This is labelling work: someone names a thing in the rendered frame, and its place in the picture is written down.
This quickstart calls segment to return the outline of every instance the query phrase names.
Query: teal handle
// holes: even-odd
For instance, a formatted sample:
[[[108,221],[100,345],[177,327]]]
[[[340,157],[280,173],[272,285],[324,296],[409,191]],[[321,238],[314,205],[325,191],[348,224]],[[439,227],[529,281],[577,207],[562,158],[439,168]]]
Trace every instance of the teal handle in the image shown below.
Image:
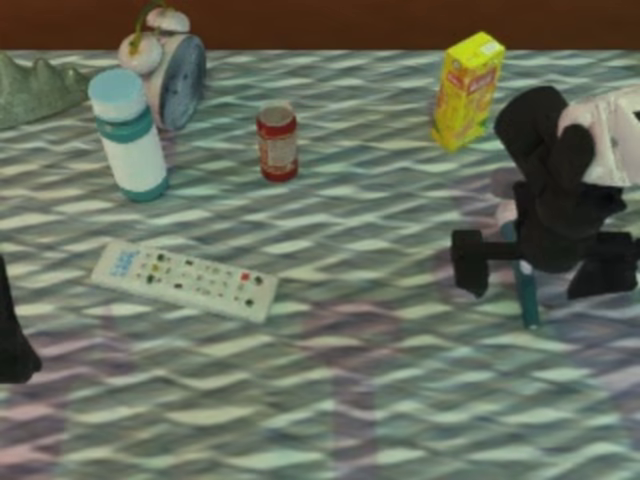
[[[133,120],[114,123],[96,118],[96,125],[100,135],[107,140],[120,144],[132,143],[151,131],[153,128],[153,116],[151,115],[151,109],[147,107]]]
[[[502,237],[508,242],[516,241],[516,231],[513,222],[505,223],[500,227]],[[520,269],[520,262],[511,262],[513,276],[516,281],[516,291],[522,310],[522,321],[528,329],[540,327],[540,311],[538,307],[538,286],[533,274],[528,274]]]

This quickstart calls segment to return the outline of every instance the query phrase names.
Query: yellow juice box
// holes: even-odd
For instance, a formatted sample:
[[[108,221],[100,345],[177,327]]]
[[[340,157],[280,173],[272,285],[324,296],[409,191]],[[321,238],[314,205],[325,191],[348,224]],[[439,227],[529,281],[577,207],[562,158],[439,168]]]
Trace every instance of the yellow juice box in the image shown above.
[[[505,47],[480,32],[445,53],[433,138],[453,152],[484,134]]]

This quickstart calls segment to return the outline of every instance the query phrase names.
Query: wavy patterned surface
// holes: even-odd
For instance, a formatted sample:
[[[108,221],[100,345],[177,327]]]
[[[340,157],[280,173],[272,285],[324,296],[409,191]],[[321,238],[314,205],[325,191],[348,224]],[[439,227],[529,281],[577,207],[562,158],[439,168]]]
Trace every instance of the wavy patterned surface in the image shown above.
[[[34,52],[15,52],[22,60]],[[112,55],[58,52],[84,71]],[[495,232],[493,135],[448,155],[427,133],[439,52],[215,52],[206,101],[164,138],[170,193],[115,190],[87,104],[0,132],[0,231],[45,362],[0,390],[2,480],[635,480],[637,294],[567,304],[524,332],[508,268],[452,288],[449,233]],[[496,109],[549,82],[633,83],[640,55],[510,52]],[[300,119],[300,176],[265,183],[253,117]],[[637,222],[638,193],[614,223]],[[114,237],[283,279],[262,327],[101,290]]]

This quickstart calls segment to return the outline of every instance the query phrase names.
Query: red jar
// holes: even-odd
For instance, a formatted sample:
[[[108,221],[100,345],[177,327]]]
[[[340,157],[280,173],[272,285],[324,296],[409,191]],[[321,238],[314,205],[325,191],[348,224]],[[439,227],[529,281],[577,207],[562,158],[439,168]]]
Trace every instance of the red jar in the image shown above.
[[[256,119],[262,176],[286,182],[298,174],[297,120],[287,102],[268,103]]]

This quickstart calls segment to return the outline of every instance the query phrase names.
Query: gray rock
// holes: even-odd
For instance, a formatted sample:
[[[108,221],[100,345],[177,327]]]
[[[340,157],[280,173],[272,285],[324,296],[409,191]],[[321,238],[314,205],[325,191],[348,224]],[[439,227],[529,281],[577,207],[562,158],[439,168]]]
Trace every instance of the gray rock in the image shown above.
[[[37,59],[31,67],[0,52],[0,130],[63,112],[87,100],[89,78]]]

